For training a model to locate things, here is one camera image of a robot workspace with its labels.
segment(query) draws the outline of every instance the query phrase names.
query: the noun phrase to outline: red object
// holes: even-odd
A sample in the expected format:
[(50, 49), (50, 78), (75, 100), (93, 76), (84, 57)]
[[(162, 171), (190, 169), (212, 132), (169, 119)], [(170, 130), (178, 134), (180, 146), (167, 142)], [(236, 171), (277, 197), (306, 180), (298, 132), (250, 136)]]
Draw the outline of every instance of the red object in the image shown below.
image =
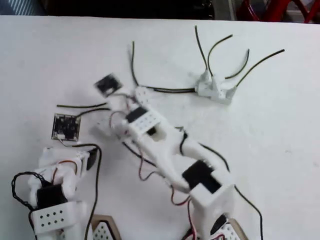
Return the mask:
[(243, 21), (281, 22), (282, 16), (286, 12), (287, 6), (291, 1), (293, 1), (301, 11), (305, 23), (310, 22), (320, 7), (320, 0), (315, 0), (310, 12), (307, 11), (301, 0), (271, 0), (262, 19), (259, 19), (250, 5), (250, 0), (243, 0), (240, 8), (237, 10), (236, 16), (238, 20)]

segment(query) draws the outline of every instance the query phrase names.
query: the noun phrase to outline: white desk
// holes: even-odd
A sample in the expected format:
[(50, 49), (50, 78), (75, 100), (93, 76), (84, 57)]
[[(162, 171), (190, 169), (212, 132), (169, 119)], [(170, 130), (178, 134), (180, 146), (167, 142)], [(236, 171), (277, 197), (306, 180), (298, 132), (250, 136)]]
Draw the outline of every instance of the white desk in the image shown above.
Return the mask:
[[(10, 183), (14, 174), (37, 166), (43, 147), (58, 145), (51, 140), (54, 113), (79, 112), (55, 105), (103, 101), (93, 83), (111, 72), (133, 87), (132, 40), (142, 84), (191, 87), (204, 70), (196, 24), (205, 53), (233, 34), (211, 56), (213, 70), (224, 76), (235, 71), (247, 48), (246, 70), (277, 50), (286, 51), (252, 71), (230, 106), (193, 94), (154, 93), (154, 107), (226, 157), (236, 184), (263, 214), (266, 240), (318, 238), (320, 26), (0, 16), (1, 239), (33, 239), (28, 210), (12, 198)], [(103, 150), (96, 213), (112, 215), (124, 240), (180, 239), (189, 227), (186, 206), (171, 205), (170, 190), (157, 177), (140, 182), (139, 160), (92, 130), (103, 114), (84, 116), (80, 130), (82, 142), (98, 143)], [(89, 203), (94, 173), (78, 187), (79, 197)], [(26, 181), (17, 185), (26, 199)], [(234, 216), (251, 240), (259, 239), (259, 216), (238, 195)]]

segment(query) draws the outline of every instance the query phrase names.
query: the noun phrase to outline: small circuit board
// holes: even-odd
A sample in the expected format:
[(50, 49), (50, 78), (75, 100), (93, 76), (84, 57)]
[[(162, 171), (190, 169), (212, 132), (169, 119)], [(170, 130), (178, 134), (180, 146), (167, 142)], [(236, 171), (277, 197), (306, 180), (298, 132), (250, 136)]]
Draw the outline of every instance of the small circuit board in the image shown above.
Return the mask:
[(109, 74), (108, 76), (102, 78), (100, 81), (96, 82), (94, 86), (105, 98), (107, 98), (115, 91), (122, 88), (123, 85), (116, 79), (113, 74)]
[(78, 141), (81, 117), (59, 114), (54, 115), (51, 139)]

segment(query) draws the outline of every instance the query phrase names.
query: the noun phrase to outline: white 3d-printed bracket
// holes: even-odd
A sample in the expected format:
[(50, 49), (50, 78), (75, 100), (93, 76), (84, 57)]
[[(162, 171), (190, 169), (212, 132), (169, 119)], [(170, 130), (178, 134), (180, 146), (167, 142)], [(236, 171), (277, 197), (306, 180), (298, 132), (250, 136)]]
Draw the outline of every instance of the white 3d-printed bracket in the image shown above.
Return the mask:
[(194, 89), (201, 97), (207, 97), (215, 102), (229, 105), (237, 87), (223, 88), (222, 83), (223, 79), (216, 74), (211, 77), (209, 71), (206, 70), (200, 76)]

